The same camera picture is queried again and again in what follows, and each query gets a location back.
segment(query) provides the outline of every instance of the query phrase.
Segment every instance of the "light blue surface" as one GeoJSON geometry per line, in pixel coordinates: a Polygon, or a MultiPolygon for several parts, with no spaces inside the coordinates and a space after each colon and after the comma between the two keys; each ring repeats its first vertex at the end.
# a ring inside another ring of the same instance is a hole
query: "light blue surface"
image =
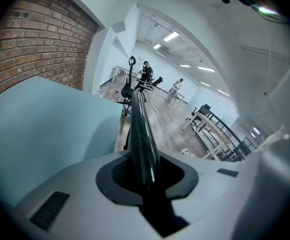
{"type": "Polygon", "coordinates": [[[113,153],[121,113],[121,104],[38,76],[1,93],[0,199],[14,206],[65,167],[113,153]]]}

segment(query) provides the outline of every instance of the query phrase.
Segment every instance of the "ceiling light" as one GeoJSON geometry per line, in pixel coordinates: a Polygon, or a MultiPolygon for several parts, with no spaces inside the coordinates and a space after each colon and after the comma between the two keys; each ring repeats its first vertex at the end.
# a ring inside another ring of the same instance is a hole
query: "ceiling light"
{"type": "Polygon", "coordinates": [[[155,46],[154,46],[154,49],[157,49],[157,48],[160,48],[161,47],[161,45],[158,43],[158,44],[156,44],[155,46]]]}
{"type": "Polygon", "coordinates": [[[198,68],[199,68],[200,70],[207,70],[207,71],[215,72],[215,70],[212,69],[212,68],[207,68],[207,67],[203,67],[203,66],[198,66],[198,68]]]}
{"type": "Polygon", "coordinates": [[[179,35],[180,34],[175,31],[175,32],[171,33],[168,37],[164,38],[164,41],[167,42],[167,41],[169,41],[169,40],[171,40],[171,39],[173,39],[173,38],[175,38],[175,37],[177,37],[179,35]]]}
{"type": "Polygon", "coordinates": [[[253,128],[254,129],[254,131],[257,133],[257,134],[261,134],[261,132],[260,132],[260,130],[259,129],[257,129],[257,128],[253,128]]]}
{"type": "Polygon", "coordinates": [[[259,7],[258,9],[260,12],[262,12],[264,14],[278,14],[276,11],[266,9],[264,7],[259,7]]]}
{"type": "Polygon", "coordinates": [[[207,83],[204,83],[204,82],[201,82],[203,85],[206,85],[206,86],[208,86],[208,87],[211,87],[209,84],[207,84],[207,83]]]}
{"type": "Polygon", "coordinates": [[[227,94],[226,92],[223,92],[223,91],[222,91],[222,90],[220,90],[220,89],[217,89],[217,91],[221,92],[222,94],[225,94],[225,95],[227,95],[228,97],[231,97],[231,95],[227,94]]]}

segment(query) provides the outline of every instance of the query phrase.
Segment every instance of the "wooden floor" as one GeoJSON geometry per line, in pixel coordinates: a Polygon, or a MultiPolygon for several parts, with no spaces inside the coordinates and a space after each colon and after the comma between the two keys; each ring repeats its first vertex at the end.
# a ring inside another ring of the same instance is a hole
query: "wooden floor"
{"type": "MultiPolygon", "coordinates": [[[[111,101],[123,101],[121,89],[125,84],[127,75],[118,75],[115,82],[105,83],[100,88],[100,96],[111,101]]],[[[207,153],[207,149],[201,140],[193,134],[188,127],[182,130],[185,125],[185,119],[191,116],[192,109],[182,102],[177,105],[179,100],[167,102],[168,93],[155,88],[155,91],[144,92],[146,97],[146,111],[149,123],[154,134],[155,142],[161,151],[173,151],[179,153],[183,149],[189,149],[197,157],[203,157],[207,153]]],[[[131,115],[128,114],[120,118],[120,127],[118,130],[115,151],[122,151],[125,145],[127,134],[131,126],[131,115]]]]}

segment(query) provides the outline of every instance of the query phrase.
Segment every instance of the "brick wall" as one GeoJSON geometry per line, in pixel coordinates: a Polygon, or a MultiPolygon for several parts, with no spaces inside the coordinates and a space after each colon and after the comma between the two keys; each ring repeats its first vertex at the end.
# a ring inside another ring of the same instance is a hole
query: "brick wall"
{"type": "Polygon", "coordinates": [[[16,0],[0,21],[0,93],[32,76],[82,90],[97,27],[71,0],[16,0]]]}

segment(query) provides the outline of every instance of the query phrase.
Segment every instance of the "man in black clothing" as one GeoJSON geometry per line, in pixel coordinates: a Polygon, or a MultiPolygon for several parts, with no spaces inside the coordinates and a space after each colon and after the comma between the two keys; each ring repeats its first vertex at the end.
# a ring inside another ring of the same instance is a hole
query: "man in black clothing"
{"type": "MultiPolygon", "coordinates": [[[[153,70],[152,70],[152,68],[150,66],[150,63],[148,61],[144,61],[144,67],[143,67],[143,70],[141,72],[141,78],[140,78],[140,80],[143,81],[143,82],[148,81],[151,78],[152,71],[153,70]]],[[[144,88],[140,87],[140,86],[143,86],[144,85],[143,82],[138,82],[138,84],[135,87],[135,90],[137,88],[140,88],[140,92],[143,92],[144,91],[144,88]]]]}

